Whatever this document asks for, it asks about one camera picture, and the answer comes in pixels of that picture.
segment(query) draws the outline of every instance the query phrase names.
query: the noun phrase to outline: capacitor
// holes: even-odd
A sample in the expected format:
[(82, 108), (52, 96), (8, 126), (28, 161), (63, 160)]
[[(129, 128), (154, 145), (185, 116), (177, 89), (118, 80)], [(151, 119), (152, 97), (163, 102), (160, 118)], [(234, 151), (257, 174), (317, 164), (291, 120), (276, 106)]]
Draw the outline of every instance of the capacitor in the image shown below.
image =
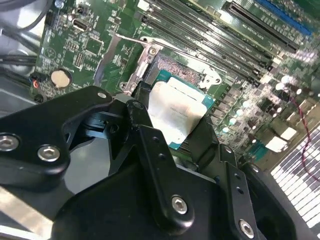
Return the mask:
[(239, 102), (240, 102), (241, 106), (244, 108), (250, 107), (250, 102), (244, 98), (242, 98)]
[(229, 125), (235, 125), (237, 122), (237, 119), (234, 118), (233, 116), (228, 116), (226, 119), (228, 120)]
[(252, 144), (255, 144), (257, 142), (256, 137), (251, 133), (248, 134), (248, 138), (249, 138), (250, 143), (252, 143)]
[(275, 85), (275, 90), (283, 90), (286, 87), (282, 82), (279, 82)]
[(291, 83), (287, 83), (286, 86), (293, 92), (295, 92), (297, 95), (300, 95), (302, 93), (302, 89), (298, 86), (295, 86)]
[(285, 75), (285, 76), (283, 76), (283, 77), (281, 78), (281, 83), (287, 84), (287, 83), (289, 83), (292, 79), (293, 79), (292, 76)]
[(235, 107), (233, 111), (237, 116), (242, 116), (244, 114), (244, 111), (240, 107)]
[(249, 125), (249, 127), (250, 127), (252, 130), (255, 130), (255, 129), (257, 128), (256, 123), (253, 122), (253, 121), (251, 121), (251, 120), (249, 120), (249, 121), (247, 122), (247, 124)]
[(227, 126), (227, 125), (221, 125), (220, 126), (220, 130), (223, 132), (223, 133), (228, 133), (230, 131), (230, 128)]

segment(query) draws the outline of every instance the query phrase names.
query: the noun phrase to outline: black cable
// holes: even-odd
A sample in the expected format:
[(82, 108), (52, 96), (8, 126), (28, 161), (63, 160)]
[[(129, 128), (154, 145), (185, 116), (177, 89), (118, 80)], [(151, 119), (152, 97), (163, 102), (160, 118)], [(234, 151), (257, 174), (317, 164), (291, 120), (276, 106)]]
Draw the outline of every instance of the black cable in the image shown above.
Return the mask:
[(11, 71), (8, 68), (0, 66), (0, 75), (6, 76), (10, 80), (13, 80), (15, 83), (17, 83), (23, 87), (27, 87), (27, 88), (31, 87), (31, 82), (29, 81), (28, 77), (22, 76), (14, 71)]
[(32, 61), (3, 60), (3, 61), (0, 61), (0, 64), (16, 65), (16, 66), (32, 66), (32, 67), (34, 67), (35, 64), (36, 64), (36, 62), (32, 62)]
[(31, 61), (35, 62), (37, 56), (28, 56), (28, 55), (0, 55), (1, 60), (12, 60), (12, 61)]
[(53, 4), (54, 0), (47, 0), (45, 7), (43, 8), (43, 10), (41, 11), (40, 15), (35, 19), (34, 22), (32, 22), (30, 25), (28, 26), (24, 26), (24, 27), (15, 27), (12, 25), (9, 25), (5, 22), (0, 22), (0, 28), (3, 28), (3, 30), (6, 30), (8, 32), (12, 33), (20, 33), (20, 32), (27, 32), (31, 29), (33, 29), (36, 25), (38, 25), (38, 23), (41, 21), (41, 19), (44, 18), (44, 16), (47, 14), (47, 12), (49, 11), (49, 9), (51, 8), (51, 5)]
[(25, 46), (27, 49), (31, 50), (34, 53), (38, 53), (39, 51), (39, 47), (36, 44), (25, 39), (18, 33), (12, 33), (10, 31), (7, 31), (6, 29), (3, 29), (2, 34), (7, 36), (8, 38), (16, 40), (17, 42), (21, 43), (23, 46)]
[(23, 8), (36, 0), (0, 0), (0, 12)]

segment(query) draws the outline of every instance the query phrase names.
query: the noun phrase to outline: screw head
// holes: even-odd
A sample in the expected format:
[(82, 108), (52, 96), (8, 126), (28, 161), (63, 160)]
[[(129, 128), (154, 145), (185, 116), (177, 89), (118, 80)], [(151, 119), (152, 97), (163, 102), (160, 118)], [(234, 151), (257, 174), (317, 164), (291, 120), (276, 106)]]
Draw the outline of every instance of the screw head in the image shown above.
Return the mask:
[(19, 146), (19, 140), (12, 135), (0, 136), (0, 151), (9, 152), (15, 150)]
[(179, 214), (186, 214), (188, 207), (186, 202), (179, 196), (175, 196), (172, 198), (172, 207)]
[(102, 92), (98, 92), (98, 96), (99, 96), (100, 98), (103, 98), (103, 99), (105, 99), (105, 98), (107, 97), (107, 95), (105, 95), (105, 94), (102, 93)]
[(239, 221), (239, 227), (241, 231), (250, 239), (253, 239), (255, 234), (252, 227), (247, 223), (245, 220), (240, 219)]
[(259, 169), (255, 165), (251, 164), (250, 166), (253, 169), (253, 171), (255, 171), (256, 173), (259, 172)]
[(154, 47), (150, 47), (149, 48), (149, 54), (151, 56), (155, 56), (157, 54), (157, 49), (155, 49)]
[(38, 157), (46, 162), (54, 162), (60, 157), (60, 151), (54, 146), (42, 146), (38, 150)]
[(231, 150), (230, 147), (224, 146), (224, 149), (225, 149), (228, 153), (232, 154), (232, 150)]
[(144, 109), (144, 106), (138, 102), (138, 101), (134, 101), (133, 105), (137, 108), (137, 109)]

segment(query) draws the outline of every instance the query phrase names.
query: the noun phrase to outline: dimm slot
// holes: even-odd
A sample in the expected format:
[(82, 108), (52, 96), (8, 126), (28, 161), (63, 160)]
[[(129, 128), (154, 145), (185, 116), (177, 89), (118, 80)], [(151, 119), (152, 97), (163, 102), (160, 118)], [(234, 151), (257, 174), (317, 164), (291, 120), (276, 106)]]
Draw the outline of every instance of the dimm slot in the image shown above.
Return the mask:
[[(227, 38), (222, 38), (223, 36), (216, 34), (212, 28), (208, 27), (208, 25), (211, 25), (211, 23), (207, 22), (208, 17), (200, 15), (198, 12), (194, 11), (193, 9), (187, 7), (186, 5), (184, 5), (181, 2), (176, 2), (176, 1), (172, 1), (175, 4), (177, 4), (179, 7), (184, 8), (187, 12), (183, 12), (183, 11), (178, 11), (177, 9), (173, 8), (172, 6), (169, 5), (169, 2), (164, 2), (163, 0), (160, 0), (159, 2), (157, 2), (156, 4), (159, 5), (159, 7), (167, 10), (167, 11), (171, 11), (173, 12), (175, 15), (179, 15), (184, 19), (187, 19), (188, 24), (193, 25), (194, 28), (199, 29), (200, 31), (207, 33), (208, 35), (210, 34), (211, 37), (213, 36), (219, 36), (220, 39), (225, 42), (228, 43), (229, 45), (234, 46), (235, 48), (242, 50), (242, 52), (244, 54), (248, 54), (247, 51), (250, 50), (252, 52), (252, 54), (248, 54), (248, 56), (254, 60), (259, 66), (265, 66), (268, 64), (268, 62), (271, 59), (271, 56), (265, 56), (264, 54), (262, 54), (259, 50), (257, 50), (256, 48), (254, 48), (253, 46), (249, 45), (248, 43), (246, 43), (245, 41), (243, 41), (242, 39), (239, 39), (236, 36), (233, 36), (232, 34), (230, 34), (228, 31), (226, 31), (225, 29), (223, 29), (222, 27), (216, 27), (214, 26), (214, 28), (219, 29), (221, 32), (223, 32), (229, 39)], [(201, 21), (195, 21), (195, 18), (200, 18), (204, 23), (202, 23)]]
[(245, 70), (245, 69), (236, 68), (233, 65), (231, 65), (229, 62), (227, 62), (228, 59), (224, 59), (222, 56), (217, 57), (216, 55), (213, 55), (212, 53), (207, 52), (204, 49), (201, 49), (199, 46), (197, 46), (194, 43), (186, 42), (185, 39), (181, 38), (180, 36), (172, 35), (172, 33), (170, 31), (168, 31), (164, 27), (160, 26), (159, 23), (155, 22), (153, 19), (149, 19), (149, 20), (146, 19), (146, 20), (144, 20), (144, 22), (147, 23), (149, 26), (151, 26), (151, 27), (153, 27), (155, 29), (159, 29), (162, 32), (168, 34), (173, 39), (178, 40), (179, 42), (181, 42), (182, 44), (186, 45), (188, 48), (192, 49), (193, 51), (199, 52), (200, 54), (205, 56), (210, 61), (223, 65), (224, 69), (226, 69), (226, 71), (230, 71), (232, 69), (235, 72), (236, 75), (241, 76), (243, 79), (247, 79), (248, 77), (252, 77), (252, 78), (256, 79), (256, 76), (254, 76), (252, 74), (251, 70)]
[(194, 37), (197, 41), (201, 42), (201, 44), (204, 44), (208, 48), (213, 49), (215, 52), (220, 53), (222, 58), (226, 58), (228, 56), (229, 58), (233, 59), (234, 62), (238, 63), (239, 65), (241, 65), (244, 68), (247, 68), (248, 71), (253, 71), (255, 69), (255, 67), (253, 66), (254, 63), (245, 57), (245, 56), (247, 56), (247, 54), (238, 52), (238, 54), (245, 59), (245, 60), (241, 60), (241, 59), (239, 59), (238, 56), (234, 55), (233, 53), (228, 52), (228, 50), (226, 50), (226, 49), (222, 50), (222, 48), (218, 48), (216, 45), (212, 44), (209, 41), (209, 39), (205, 38), (204, 36), (200, 35), (199, 33), (195, 32), (195, 31), (191, 31), (190, 29), (187, 29), (185, 25), (179, 24), (178, 22), (175, 22), (175, 21), (169, 19), (168, 17), (164, 16), (163, 14), (161, 14), (158, 11), (154, 11), (152, 13), (152, 16), (157, 17), (161, 21), (166, 21), (173, 26), (180, 27), (180, 30), (182, 29), (182, 30), (186, 31), (188, 34), (190, 34), (192, 37)]

